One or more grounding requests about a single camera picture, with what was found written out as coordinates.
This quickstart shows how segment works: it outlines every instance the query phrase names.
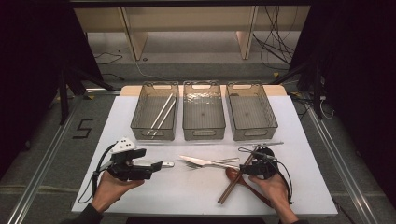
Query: metal fork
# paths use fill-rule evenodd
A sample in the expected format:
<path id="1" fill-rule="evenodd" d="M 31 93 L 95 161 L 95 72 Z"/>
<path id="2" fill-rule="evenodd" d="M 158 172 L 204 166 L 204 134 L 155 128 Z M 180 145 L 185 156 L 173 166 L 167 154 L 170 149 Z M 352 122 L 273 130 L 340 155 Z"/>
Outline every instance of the metal fork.
<path id="1" fill-rule="evenodd" d="M 217 163 L 228 163 L 228 162 L 233 162 L 233 161 L 239 161 L 239 158 L 230 158 L 230 159 L 225 159 L 225 160 L 219 160 L 219 161 L 214 161 Z M 203 166 L 189 162 L 189 161 L 185 161 L 186 165 L 192 169 L 199 169 L 202 168 Z"/>

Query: sleeve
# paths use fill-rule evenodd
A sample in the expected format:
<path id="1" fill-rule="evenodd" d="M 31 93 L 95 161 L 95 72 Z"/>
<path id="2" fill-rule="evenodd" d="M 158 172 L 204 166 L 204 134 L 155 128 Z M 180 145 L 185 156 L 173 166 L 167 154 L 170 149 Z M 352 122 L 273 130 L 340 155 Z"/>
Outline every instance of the sleeve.
<path id="1" fill-rule="evenodd" d="M 309 222 L 307 220 L 298 220 L 298 221 L 293 222 L 291 224 L 309 224 Z"/>
<path id="2" fill-rule="evenodd" d="M 99 224 L 102 220 L 103 215 L 98 213 L 96 209 L 89 203 L 87 207 L 82 211 L 78 217 L 74 219 L 67 219 L 61 222 L 61 224 Z"/>

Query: wooden spoon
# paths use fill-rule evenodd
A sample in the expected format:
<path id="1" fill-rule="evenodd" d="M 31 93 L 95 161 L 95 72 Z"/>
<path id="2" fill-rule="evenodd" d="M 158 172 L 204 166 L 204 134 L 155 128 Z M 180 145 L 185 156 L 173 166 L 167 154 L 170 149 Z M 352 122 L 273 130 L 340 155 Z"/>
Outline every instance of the wooden spoon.
<path id="1" fill-rule="evenodd" d="M 225 169 L 225 174 L 227 175 L 227 177 L 231 180 L 234 181 L 237 177 L 238 177 L 238 171 L 233 169 L 233 168 L 226 168 Z M 247 187 L 248 189 L 250 189 L 251 192 L 253 192 L 260 200 L 262 200 L 265 204 L 267 204 L 268 206 L 271 206 L 271 202 L 266 199 L 264 196 L 262 196 L 257 190 L 255 190 L 253 187 L 251 187 L 245 180 L 244 178 L 241 176 L 238 180 L 237 183 L 240 185 L 243 185 L 245 187 Z"/>

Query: person's hand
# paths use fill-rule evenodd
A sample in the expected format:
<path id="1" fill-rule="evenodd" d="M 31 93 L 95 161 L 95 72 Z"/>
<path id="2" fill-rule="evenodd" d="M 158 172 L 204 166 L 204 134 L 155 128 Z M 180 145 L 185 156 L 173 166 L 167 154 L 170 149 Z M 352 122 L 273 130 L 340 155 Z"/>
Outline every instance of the person's hand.
<path id="1" fill-rule="evenodd" d="M 99 213 L 105 212 L 126 191 L 142 185 L 144 180 L 121 181 L 104 171 L 91 205 Z"/>
<path id="2" fill-rule="evenodd" d="M 279 174 L 275 174 L 268 179 L 260 179 L 255 175 L 249 177 L 250 181 L 259 185 L 262 193 L 276 210 L 283 224 L 298 221 L 296 215 L 289 206 L 288 190 L 286 184 Z"/>

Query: clear bin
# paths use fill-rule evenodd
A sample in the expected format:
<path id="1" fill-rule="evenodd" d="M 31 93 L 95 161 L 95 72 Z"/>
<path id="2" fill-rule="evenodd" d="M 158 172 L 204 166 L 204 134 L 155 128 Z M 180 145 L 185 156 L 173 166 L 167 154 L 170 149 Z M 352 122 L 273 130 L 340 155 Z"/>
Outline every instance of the clear bin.
<path id="1" fill-rule="evenodd" d="M 184 139 L 223 139 L 225 118 L 219 82 L 185 81 L 183 84 Z"/>
<path id="2" fill-rule="evenodd" d="M 226 102 L 234 141 L 273 138 L 276 117 L 260 81 L 229 82 Z"/>
<path id="3" fill-rule="evenodd" d="M 136 140 L 175 140 L 177 82 L 145 82 L 131 128 Z"/>

